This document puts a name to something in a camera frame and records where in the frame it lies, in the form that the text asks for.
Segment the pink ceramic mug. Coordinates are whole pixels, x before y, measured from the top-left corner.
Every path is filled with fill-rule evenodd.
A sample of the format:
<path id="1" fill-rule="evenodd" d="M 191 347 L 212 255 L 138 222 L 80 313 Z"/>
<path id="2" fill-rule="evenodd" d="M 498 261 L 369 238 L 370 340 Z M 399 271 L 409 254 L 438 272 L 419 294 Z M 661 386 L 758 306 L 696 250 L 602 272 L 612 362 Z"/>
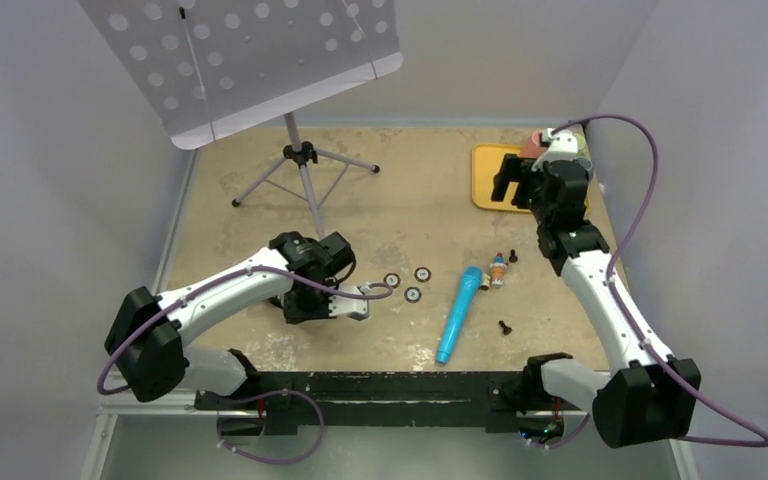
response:
<path id="1" fill-rule="evenodd" d="M 537 159 L 544 153 L 545 148 L 541 145 L 541 133 L 541 130 L 534 130 L 524 141 L 520 150 L 520 157 Z"/>

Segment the light green ceramic mug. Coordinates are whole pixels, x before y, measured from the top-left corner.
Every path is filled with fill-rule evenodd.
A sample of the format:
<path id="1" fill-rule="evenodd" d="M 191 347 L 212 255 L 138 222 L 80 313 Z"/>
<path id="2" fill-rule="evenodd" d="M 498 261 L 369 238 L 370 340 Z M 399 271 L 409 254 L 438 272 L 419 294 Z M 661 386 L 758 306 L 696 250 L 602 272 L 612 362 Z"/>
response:
<path id="1" fill-rule="evenodd" d="M 579 157 L 584 157 L 589 159 L 590 158 L 590 151 L 586 142 L 586 138 L 583 134 L 575 133 L 574 137 L 576 138 L 577 145 L 578 145 L 578 153 L 577 155 Z"/>

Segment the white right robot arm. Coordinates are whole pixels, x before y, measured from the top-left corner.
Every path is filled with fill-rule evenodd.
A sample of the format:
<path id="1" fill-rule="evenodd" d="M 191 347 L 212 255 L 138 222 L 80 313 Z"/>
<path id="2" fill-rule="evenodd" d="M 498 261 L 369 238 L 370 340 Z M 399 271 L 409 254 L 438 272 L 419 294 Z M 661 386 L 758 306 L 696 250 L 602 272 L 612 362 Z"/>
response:
<path id="1" fill-rule="evenodd" d="M 578 160 L 538 165 L 504 156 L 493 178 L 491 199 L 532 212 L 538 247 L 574 293 L 605 351 L 610 374 L 591 370 L 563 352 L 529 358 L 511 398 L 544 407 L 554 399 L 584 410 L 611 448 L 687 434 L 696 406 L 684 383 L 697 388 L 701 372 L 678 359 L 643 322 L 628 319 L 634 303 L 610 264 L 610 247 L 586 217 L 590 174 Z"/>

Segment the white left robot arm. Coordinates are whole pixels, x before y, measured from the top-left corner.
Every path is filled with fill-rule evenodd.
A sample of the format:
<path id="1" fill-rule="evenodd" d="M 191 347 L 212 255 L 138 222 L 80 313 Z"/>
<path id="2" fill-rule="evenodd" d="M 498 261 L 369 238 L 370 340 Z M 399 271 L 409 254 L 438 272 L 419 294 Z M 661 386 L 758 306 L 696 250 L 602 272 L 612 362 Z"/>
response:
<path id="1" fill-rule="evenodd" d="M 252 405 L 259 374 L 241 351 L 194 346 L 212 327 L 261 302 L 274 301 L 284 320 L 299 324 L 340 316 L 368 318 L 361 288 L 336 276 L 354 265 L 338 233 L 322 240 L 291 231 L 279 234 L 248 259 L 194 284 L 154 294 L 139 287 L 125 295 L 104 348 L 143 403 L 177 388 L 219 395 L 232 408 Z"/>

